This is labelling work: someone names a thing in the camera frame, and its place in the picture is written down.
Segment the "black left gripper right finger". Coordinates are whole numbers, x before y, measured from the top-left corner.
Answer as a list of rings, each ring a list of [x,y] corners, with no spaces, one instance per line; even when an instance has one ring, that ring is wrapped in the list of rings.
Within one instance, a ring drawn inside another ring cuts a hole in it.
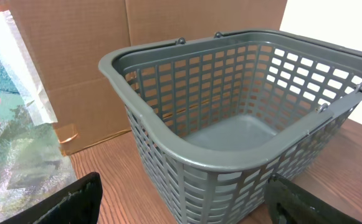
[[[273,223],[360,223],[278,173],[272,174],[265,185],[264,202]]]

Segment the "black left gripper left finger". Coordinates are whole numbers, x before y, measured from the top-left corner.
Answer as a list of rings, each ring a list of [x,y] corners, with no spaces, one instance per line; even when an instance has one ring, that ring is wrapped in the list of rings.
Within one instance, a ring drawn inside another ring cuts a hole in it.
[[[91,172],[1,224],[96,224],[102,197],[100,174]]]

